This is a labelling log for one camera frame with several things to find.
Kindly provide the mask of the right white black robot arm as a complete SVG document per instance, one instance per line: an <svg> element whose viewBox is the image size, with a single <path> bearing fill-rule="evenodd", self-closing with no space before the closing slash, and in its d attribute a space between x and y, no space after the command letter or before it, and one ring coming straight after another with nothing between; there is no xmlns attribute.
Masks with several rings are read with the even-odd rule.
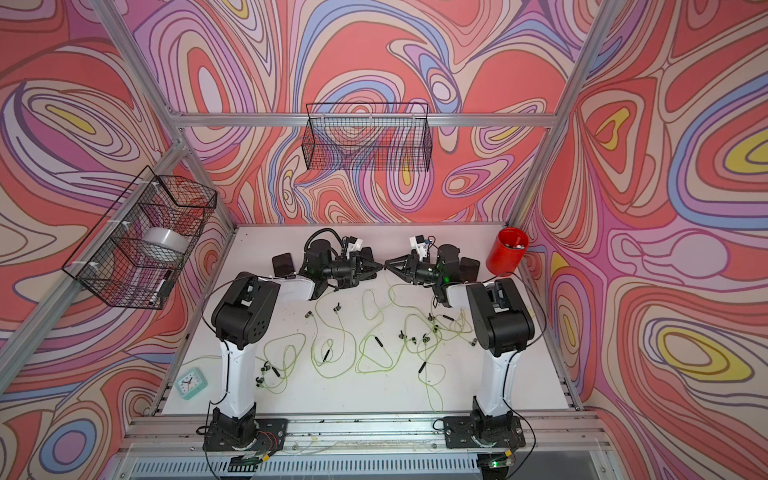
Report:
<svg viewBox="0 0 768 480"><path fill-rule="evenodd" d="M508 278L480 282L480 262L460 254L452 244L429 257L429 242L411 239L411 252L388 259L384 267L401 280L432 289L437 302L470 314L477 343L484 350L477 393L466 416L442 419L446 446L505 447L526 445L522 417L508 400L508 390L521 353L533 342L535 323L516 283Z"/></svg>

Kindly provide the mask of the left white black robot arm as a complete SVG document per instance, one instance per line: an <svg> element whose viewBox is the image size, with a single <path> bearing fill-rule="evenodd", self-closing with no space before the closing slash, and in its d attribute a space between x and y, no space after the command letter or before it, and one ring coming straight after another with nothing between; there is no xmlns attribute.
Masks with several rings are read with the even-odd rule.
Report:
<svg viewBox="0 0 768 480"><path fill-rule="evenodd" d="M256 419L256 345L266 335L275 308L317 300L330 287L354 288L384 269L360 238L342 237L330 227L307 239L300 268L289 252L274 256L272 266L271 276L248 271L236 275L211 315L223 374L221 399L210 404L202 430L206 452L253 450L259 438L267 441L265 452L282 448L274 433Z"/></svg>

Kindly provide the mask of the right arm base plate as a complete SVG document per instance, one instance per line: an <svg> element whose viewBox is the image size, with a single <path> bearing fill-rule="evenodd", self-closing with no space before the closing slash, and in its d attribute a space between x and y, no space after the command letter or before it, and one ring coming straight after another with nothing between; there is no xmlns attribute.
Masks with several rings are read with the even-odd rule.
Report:
<svg viewBox="0 0 768 480"><path fill-rule="evenodd" d="M441 421L449 449L504 448L516 451L527 444L521 418L512 412L499 416L472 412L467 416L446 416Z"/></svg>

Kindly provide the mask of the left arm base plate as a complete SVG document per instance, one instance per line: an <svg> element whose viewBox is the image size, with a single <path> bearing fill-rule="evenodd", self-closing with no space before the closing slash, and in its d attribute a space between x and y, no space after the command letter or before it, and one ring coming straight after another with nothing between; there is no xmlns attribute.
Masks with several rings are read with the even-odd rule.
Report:
<svg viewBox="0 0 768 480"><path fill-rule="evenodd" d="M204 435L205 452L255 452L273 454L283 449L288 420L284 418L242 419L214 412Z"/></svg>

